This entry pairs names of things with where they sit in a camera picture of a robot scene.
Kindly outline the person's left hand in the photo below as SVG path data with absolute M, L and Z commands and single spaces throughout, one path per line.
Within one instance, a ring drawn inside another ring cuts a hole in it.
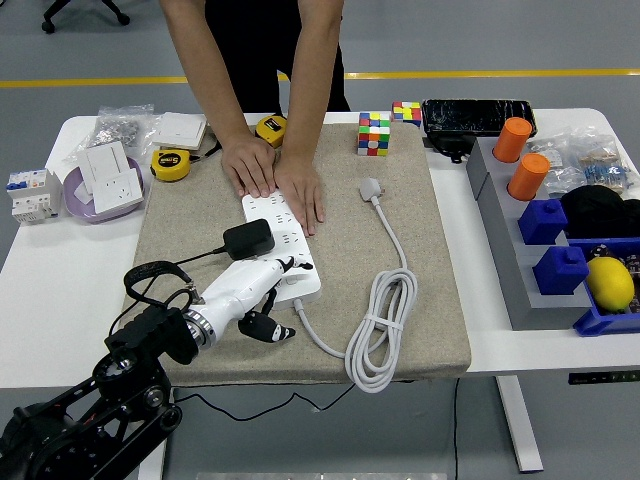
M 274 179 L 305 236 L 314 236 L 317 225 L 325 221 L 325 208 L 321 178 L 313 166 L 313 158 L 282 151 L 274 167 Z

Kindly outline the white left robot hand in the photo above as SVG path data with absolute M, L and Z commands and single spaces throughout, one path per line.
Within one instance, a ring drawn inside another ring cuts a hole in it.
M 270 311 L 320 296 L 319 275 L 308 256 L 240 260 L 204 291 L 202 302 L 191 306 L 184 318 L 202 350 L 215 345 L 233 321 L 244 335 L 274 343 L 293 337 L 295 330 L 270 318 Z

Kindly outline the person's right hand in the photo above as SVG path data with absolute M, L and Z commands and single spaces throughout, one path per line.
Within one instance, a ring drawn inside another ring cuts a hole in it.
M 251 133 L 231 136 L 221 145 L 223 170 L 240 197 L 268 197 L 274 192 L 273 147 Z

